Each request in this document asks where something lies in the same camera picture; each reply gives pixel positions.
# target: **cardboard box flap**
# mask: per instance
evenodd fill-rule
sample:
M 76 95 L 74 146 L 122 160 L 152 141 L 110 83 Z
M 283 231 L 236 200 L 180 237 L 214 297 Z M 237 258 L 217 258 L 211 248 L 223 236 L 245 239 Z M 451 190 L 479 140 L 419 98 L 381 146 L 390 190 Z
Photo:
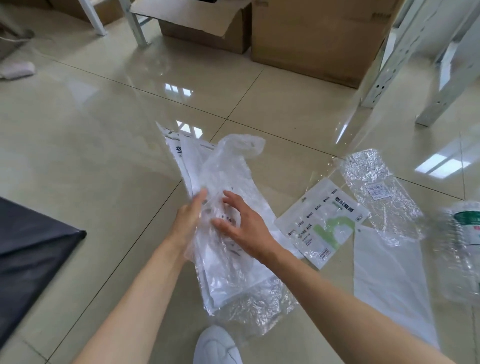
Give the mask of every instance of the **cardboard box flap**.
M 235 14 L 251 0 L 136 0 L 130 11 L 173 24 L 224 36 Z

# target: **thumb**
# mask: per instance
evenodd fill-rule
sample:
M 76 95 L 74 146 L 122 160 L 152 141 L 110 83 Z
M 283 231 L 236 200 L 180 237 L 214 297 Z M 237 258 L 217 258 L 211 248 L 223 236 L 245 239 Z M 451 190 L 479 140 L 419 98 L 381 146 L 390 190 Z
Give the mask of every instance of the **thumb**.
M 236 228 L 229 222 L 226 222 L 221 218 L 213 218 L 211 221 L 212 225 L 215 226 L 218 231 L 225 234 L 229 238 L 235 240 L 239 236 L 240 229 Z

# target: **stack of plastic bags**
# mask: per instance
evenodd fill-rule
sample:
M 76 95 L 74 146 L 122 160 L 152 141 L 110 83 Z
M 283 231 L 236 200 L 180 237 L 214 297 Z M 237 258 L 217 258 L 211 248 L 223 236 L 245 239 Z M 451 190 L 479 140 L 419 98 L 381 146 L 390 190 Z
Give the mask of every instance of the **stack of plastic bags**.
M 179 166 L 190 197 L 202 187 L 207 202 L 189 258 L 195 263 L 205 310 L 221 321 L 247 325 L 248 331 L 264 334 L 297 304 L 285 285 L 263 264 L 250 257 L 210 223 L 223 218 L 239 226 L 240 214 L 222 202 L 230 190 L 264 219 L 272 236 L 295 256 L 301 253 L 274 225 L 275 214 L 252 180 L 246 158 L 259 155 L 265 140 L 252 135 L 231 134 L 217 146 L 189 133 L 176 133 L 158 125 Z

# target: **white shoe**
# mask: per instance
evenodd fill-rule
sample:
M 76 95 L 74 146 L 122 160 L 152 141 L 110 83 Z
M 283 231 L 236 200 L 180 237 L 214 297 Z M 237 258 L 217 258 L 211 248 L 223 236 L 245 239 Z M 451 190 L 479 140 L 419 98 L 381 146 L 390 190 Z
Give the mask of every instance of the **white shoe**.
M 210 326 L 198 338 L 193 364 L 242 364 L 242 361 L 228 332 L 220 326 Z

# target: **white sticker label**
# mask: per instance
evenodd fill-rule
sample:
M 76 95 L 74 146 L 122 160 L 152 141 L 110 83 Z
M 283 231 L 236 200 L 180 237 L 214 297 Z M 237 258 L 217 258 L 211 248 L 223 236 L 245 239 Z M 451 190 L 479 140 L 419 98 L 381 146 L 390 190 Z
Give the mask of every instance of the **white sticker label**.
M 374 183 L 370 186 L 367 186 L 367 191 L 370 193 L 370 196 L 376 201 L 381 200 L 382 198 L 391 197 L 392 193 L 388 190 L 385 183 Z

